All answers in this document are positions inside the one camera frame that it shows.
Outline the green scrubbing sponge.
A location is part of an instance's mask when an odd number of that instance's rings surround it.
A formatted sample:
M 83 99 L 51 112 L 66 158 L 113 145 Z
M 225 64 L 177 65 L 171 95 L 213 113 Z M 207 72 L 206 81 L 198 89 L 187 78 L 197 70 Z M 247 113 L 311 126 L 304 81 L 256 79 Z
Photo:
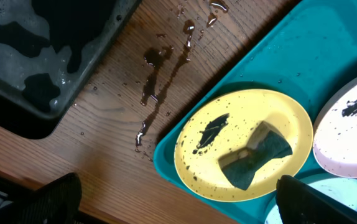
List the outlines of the green scrubbing sponge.
M 293 154 L 292 147 L 273 125 L 262 121 L 245 146 L 218 159 L 220 169 L 229 183 L 247 190 L 256 172 L 272 159 Z

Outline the white plate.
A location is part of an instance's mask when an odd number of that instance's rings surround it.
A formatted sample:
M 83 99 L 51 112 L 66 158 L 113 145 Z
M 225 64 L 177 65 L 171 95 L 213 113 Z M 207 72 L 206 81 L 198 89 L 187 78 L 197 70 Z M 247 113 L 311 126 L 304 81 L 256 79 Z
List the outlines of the white plate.
M 327 101 L 314 131 L 313 155 L 322 169 L 357 178 L 357 77 Z

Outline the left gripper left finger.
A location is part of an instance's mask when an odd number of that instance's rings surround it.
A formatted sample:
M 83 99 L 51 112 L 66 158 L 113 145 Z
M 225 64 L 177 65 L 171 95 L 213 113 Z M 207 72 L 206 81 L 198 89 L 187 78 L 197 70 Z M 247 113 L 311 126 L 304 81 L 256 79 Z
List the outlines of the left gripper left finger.
M 0 224 L 72 224 L 81 195 L 78 175 L 69 173 L 0 208 Z

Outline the yellow-green plate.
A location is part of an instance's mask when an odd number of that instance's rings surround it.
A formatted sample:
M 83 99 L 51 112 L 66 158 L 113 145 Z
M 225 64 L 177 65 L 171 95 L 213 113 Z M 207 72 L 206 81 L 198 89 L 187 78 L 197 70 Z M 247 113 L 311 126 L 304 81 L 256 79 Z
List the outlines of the yellow-green plate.
M 226 179 L 218 159 L 245 146 L 262 121 L 278 129 L 293 154 L 267 162 L 249 188 L 241 190 Z M 310 116 L 293 98 L 264 89 L 234 91 L 210 101 L 188 119 L 176 141 L 174 164 L 193 193 L 218 202 L 242 202 L 275 191 L 283 175 L 297 174 L 312 143 Z

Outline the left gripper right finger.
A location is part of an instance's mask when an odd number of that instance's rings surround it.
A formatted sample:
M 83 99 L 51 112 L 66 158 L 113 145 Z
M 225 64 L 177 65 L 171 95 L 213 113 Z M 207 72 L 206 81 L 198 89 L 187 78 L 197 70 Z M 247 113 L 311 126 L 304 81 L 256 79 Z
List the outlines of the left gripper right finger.
M 276 204 L 284 224 L 357 224 L 357 211 L 289 175 L 277 181 Z

